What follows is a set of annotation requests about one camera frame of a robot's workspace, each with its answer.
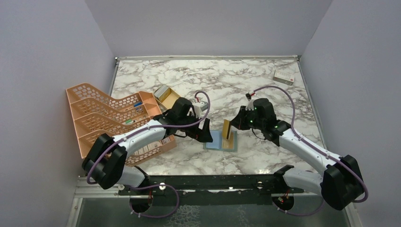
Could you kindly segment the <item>gold credit card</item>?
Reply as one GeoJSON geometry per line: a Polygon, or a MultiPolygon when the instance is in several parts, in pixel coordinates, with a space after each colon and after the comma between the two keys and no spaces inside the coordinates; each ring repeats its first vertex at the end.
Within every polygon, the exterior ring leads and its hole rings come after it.
{"type": "Polygon", "coordinates": [[[227,119],[223,121],[222,138],[229,140],[231,136],[231,122],[227,119]]]}
{"type": "Polygon", "coordinates": [[[236,145],[235,131],[230,132],[228,139],[222,139],[222,149],[234,150],[236,145]]]}

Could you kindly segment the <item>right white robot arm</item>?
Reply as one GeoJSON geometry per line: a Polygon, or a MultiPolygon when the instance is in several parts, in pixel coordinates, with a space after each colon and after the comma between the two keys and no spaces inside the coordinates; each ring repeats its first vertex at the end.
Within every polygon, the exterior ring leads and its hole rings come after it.
{"type": "Polygon", "coordinates": [[[316,173],[311,173],[292,166],[278,170],[273,179],[276,191],[303,189],[321,196],[336,210],[344,209],[365,192],[355,158],[326,151],[301,136],[290,123],[277,119],[268,99],[251,100],[247,106],[241,106],[230,124],[242,131],[260,130],[265,140],[296,154],[316,170],[316,173]]]}

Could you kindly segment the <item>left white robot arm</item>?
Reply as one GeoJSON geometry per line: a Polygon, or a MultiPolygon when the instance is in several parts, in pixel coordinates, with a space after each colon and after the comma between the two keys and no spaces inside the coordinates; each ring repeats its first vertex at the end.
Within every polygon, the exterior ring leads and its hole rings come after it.
{"type": "Polygon", "coordinates": [[[153,142],[161,141],[177,131],[201,142],[212,142],[210,119],[199,115],[202,110],[186,98],[178,98],[173,107],[156,115],[145,125],[117,136],[101,134],[95,140],[82,163],[88,182],[109,189],[116,184],[130,186],[137,194],[148,190],[147,174],[139,167],[128,167],[125,162],[136,151],[153,142]]]}

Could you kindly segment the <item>green card holder wallet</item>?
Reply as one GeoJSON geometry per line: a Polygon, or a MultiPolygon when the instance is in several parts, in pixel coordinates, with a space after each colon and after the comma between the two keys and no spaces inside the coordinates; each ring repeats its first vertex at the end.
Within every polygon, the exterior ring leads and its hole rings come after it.
{"type": "Polygon", "coordinates": [[[203,144],[203,149],[205,150],[217,150],[217,151],[226,151],[226,152],[236,152],[238,145],[237,145],[237,131],[235,131],[236,135],[236,145],[234,150],[226,150],[222,149],[222,131],[216,131],[212,130],[210,131],[212,137],[213,137],[213,142],[212,143],[204,143],[203,144]]]}

